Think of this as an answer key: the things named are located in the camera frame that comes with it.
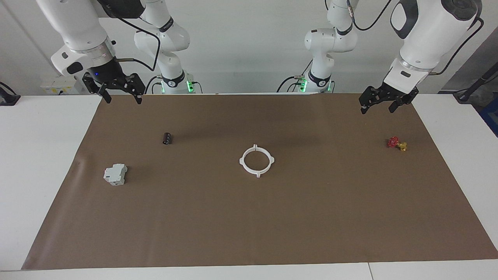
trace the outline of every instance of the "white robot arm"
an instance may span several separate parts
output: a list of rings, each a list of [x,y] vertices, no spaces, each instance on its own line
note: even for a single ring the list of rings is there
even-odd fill
[[[116,60],[113,42],[99,23],[94,5],[89,0],[36,0],[50,24],[58,31],[65,45],[52,56],[61,74],[74,75],[88,70],[83,82],[90,93],[102,96],[107,103],[107,89],[130,93],[137,103],[145,86],[137,74],[123,73]],[[138,18],[145,10],[144,0],[98,0],[103,9],[120,18]]]
[[[416,86],[439,64],[476,22],[480,0],[400,0],[391,15],[391,25],[404,40],[399,56],[379,88],[368,87],[360,97],[362,113],[375,104],[394,101],[410,104],[418,94]]]
[[[148,31],[161,40],[157,64],[161,69],[162,85],[166,94],[194,93],[192,76],[185,72],[174,51],[185,50],[190,45],[187,31],[174,22],[164,0],[146,0],[143,21],[153,25]],[[151,57],[155,57],[157,40],[144,32],[135,34],[135,45]]]
[[[359,0],[351,0],[356,8]],[[332,29],[315,29],[305,37],[306,48],[313,54],[313,65],[306,73],[306,92],[324,92],[332,77],[332,52],[349,52],[356,47],[358,34],[348,10],[347,0],[332,0],[327,19]]]

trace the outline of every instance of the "white table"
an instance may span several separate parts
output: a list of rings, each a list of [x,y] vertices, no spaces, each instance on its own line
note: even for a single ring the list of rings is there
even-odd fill
[[[96,96],[23,97],[14,107],[0,107],[0,279],[498,279],[497,260],[16,271],[99,102]],[[452,96],[420,95],[414,105],[498,248],[498,139],[471,106],[459,105]]]

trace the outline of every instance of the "white plastic ring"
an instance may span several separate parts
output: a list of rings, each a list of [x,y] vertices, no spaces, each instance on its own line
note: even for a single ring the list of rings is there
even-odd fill
[[[259,152],[262,152],[264,155],[266,155],[266,156],[268,157],[268,159],[269,159],[270,163],[268,164],[268,166],[267,166],[265,169],[260,170],[260,171],[256,171],[256,170],[252,170],[252,169],[250,169],[250,168],[247,166],[246,161],[245,161],[245,160],[246,160],[246,156],[247,156],[249,153],[253,152],[253,151],[259,151]],[[270,170],[270,167],[271,167],[271,165],[272,165],[274,162],[275,162],[275,158],[273,158],[273,156],[271,156],[271,154],[270,154],[267,150],[265,150],[265,149],[263,149],[263,148],[258,147],[256,144],[254,144],[254,146],[253,146],[252,148],[249,148],[247,151],[245,151],[245,152],[244,152],[244,154],[242,155],[242,158],[241,158],[241,159],[239,159],[239,163],[240,163],[240,164],[244,167],[244,169],[245,169],[247,172],[249,172],[249,173],[251,173],[251,174],[256,175],[256,177],[258,177],[258,178],[260,178],[260,177],[261,177],[261,174],[265,174],[265,173],[267,173],[267,172],[268,172],[268,170]]]

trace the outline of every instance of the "blue object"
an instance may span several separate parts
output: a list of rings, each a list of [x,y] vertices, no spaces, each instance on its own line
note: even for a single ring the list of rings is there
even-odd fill
[[[498,137],[498,98],[495,98],[479,115]]]

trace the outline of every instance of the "brown mat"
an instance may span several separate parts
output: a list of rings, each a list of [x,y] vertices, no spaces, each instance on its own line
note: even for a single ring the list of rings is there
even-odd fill
[[[114,96],[23,269],[498,258],[416,111],[387,105],[363,116],[358,95]],[[394,135],[408,152],[385,147]],[[253,144],[275,157],[260,179],[239,165]],[[113,163],[129,166],[124,186],[102,178]]]

